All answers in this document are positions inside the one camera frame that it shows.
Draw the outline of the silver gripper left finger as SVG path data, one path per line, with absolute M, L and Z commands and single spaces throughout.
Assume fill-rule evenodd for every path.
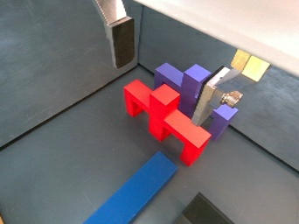
M 127 15 L 123 0 L 92 0 L 101 17 L 109 41 L 115 68 L 135 58 L 135 20 Z

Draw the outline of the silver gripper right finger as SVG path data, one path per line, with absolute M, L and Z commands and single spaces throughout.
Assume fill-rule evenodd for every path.
M 255 81 L 237 69 L 221 66 L 203 82 L 191 118 L 192 123 L 200 126 L 209 117 L 212 110 L 221 105 L 233 108 L 243 97 L 239 90 L 253 83 Z

